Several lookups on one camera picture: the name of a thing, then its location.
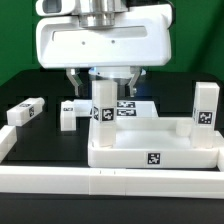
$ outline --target white block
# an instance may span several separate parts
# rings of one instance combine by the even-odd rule
[[[112,147],[116,142],[117,83],[92,82],[92,145]]]
[[[65,101],[61,103],[60,122],[61,131],[76,130],[76,113],[74,102]]]
[[[190,137],[193,147],[213,147],[218,98],[219,86],[216,83],[196,83],[193,108],[194,122]]]
[[[224,173],[126,170],[126,195],[224,198]]]
[[[16,128],[5,125],[0,130],[0,162],[17,141]]]
[[[29,98],[7,111],[8,125],[23,126],[43,111],[43,98]]]
[[[89,194],[88,168],[0,166],[0,192]]]

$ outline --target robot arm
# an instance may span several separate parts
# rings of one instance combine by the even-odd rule
[[[165,65],[171,58],[171,5],[127,8],[121,0],[39,0],[38,60],[45,68],[89,68],[92,76],[125,80],[134,96],[140,66]],[[79,95],[77,74],[72,81]]]

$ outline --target white rectangular block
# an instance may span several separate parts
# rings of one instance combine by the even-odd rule
[[[219,86],[216,83],[196,83],[193,108],[195,125],[214,127],[218,99]]]
[[[193,147],[213,147],[218,98],[219,86],[216,83],[196,83],[193,125],[190,136]]]
[[[92,102],[93,147],[112,147],[116,142],[117,83],[93,81]]]
[[[23,126],[43,111],[43,98],[29,98],[7,111],[8,125]]]
[[[89,194],[88,168],[0,166],[0,192]]]
[[[76,113],[75,104],[72,101],[61,103],[61,131],[75,131],[76,130]]]
[[[16,127],[5,125],[0,130],[0,162],[17,141]]]

